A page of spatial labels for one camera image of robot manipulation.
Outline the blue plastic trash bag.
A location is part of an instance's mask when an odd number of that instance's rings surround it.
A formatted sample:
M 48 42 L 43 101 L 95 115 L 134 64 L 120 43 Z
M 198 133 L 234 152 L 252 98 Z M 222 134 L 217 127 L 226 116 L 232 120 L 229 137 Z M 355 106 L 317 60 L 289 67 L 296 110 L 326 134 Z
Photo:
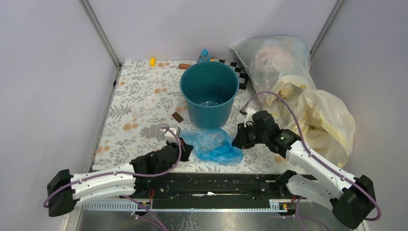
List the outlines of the blue plastic trash bag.
M 193 154 L 202 161 L 229 165 L 243 160 L 243 151 L 231 145 L 233 139 L 223 129 L 182 130 L 180 137 L 193 146 Z

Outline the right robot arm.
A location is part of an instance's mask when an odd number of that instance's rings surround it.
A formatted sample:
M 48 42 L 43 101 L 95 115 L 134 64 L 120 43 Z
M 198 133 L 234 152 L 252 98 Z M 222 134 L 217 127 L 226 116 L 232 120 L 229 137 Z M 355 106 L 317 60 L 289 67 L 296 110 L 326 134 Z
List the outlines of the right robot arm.
M 277 179 L 276 192 L 282 198 L 292 194 L 309 199 L 329 209 L 337 220 L 356 229 L 375 209 L 374 185 L 365 175 L 356 177 L 323 159 L 299 135 L 280 129 L 267 111 L 246 108 L 240 111 L 245 121 L 238 124 L 232 146 L 250 149 L 264 144 L 270 151 L 297 164 L 314 177 L 309 180 L 287 170 Z

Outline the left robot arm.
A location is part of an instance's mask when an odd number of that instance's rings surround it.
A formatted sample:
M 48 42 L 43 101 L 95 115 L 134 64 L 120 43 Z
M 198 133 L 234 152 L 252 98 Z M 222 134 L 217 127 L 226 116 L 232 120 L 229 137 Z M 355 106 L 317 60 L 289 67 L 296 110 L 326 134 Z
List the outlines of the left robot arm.
M 97 199 L 132 194 L 143 198 L 149 193 L 148 180 L 167 174 L 180 161 L 187 162 L 192 150 L 193 146 L 180 138 L 112 169 L 82 174 L 61 170 L 47 184 L 43 206 L 49 217 L 58 217 Z

